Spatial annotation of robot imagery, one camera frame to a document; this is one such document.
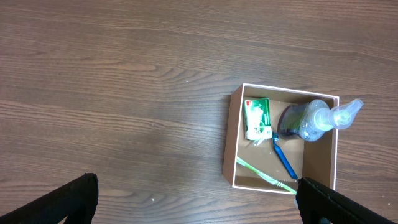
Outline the green soap bar package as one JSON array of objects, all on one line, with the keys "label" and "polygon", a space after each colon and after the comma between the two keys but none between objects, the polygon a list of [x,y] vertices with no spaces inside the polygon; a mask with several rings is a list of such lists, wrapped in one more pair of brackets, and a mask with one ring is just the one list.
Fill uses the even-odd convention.
[{"label": "green soap bar package", "polygon": [[272,139],[271,114],[268,98],[253,98],[243,101],[245,138],[260,145]]}]

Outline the green toothbrush with cap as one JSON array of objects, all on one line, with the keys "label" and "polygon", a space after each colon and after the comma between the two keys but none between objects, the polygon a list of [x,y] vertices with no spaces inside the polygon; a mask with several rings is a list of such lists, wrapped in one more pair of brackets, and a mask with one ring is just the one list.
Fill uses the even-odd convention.
[{"label": "green toothbrush with cap", "polygon": [[282,170],[279,168],[276,168],[273,173],[267,174],[237,156],[234,158],[234,161],[232,183],[234,188],[291,195],[294,207],[299,208],[296,199],[297,178],[291,178],[287,174],[282,175]]}]

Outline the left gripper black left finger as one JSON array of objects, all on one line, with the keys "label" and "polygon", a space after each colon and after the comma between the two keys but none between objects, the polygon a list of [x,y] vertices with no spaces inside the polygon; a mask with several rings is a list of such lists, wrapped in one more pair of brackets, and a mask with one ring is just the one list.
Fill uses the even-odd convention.
[{"label": "left gripper black left finger", "polygon": [[1,223],[82,223],[90,224],[99,197],[97,175],[81,177],[1,216]]}]

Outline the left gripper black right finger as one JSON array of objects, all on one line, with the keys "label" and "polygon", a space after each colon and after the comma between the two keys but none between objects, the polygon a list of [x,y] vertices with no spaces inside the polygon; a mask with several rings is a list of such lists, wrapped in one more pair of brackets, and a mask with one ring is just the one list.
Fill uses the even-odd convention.
[{"label": "left gripper black right finger", "polygon": [[309,177],[299,180],[295,199],[306,224],[394,223]]}]

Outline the clear pump dispenser bottle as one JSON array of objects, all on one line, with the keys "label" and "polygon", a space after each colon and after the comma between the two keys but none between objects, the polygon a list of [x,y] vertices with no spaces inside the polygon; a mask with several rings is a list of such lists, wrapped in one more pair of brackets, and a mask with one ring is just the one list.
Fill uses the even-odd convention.
[{"label": "clear pump dispenser bottle", "polygon": [[284,139],[314,142],[332,129],[349,128],[363,105],[360,99],[333,108],[323,100],[290,105],[280,117],[277,132]]}]

